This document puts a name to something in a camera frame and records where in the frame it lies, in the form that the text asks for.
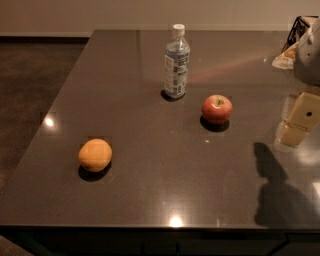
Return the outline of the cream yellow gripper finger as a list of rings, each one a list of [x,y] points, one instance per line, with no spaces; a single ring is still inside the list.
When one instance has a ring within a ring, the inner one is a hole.
[[[297,147],[320,124],[320,95],[304,91],[289,95],[284,103],[277,140],[286,146]]]

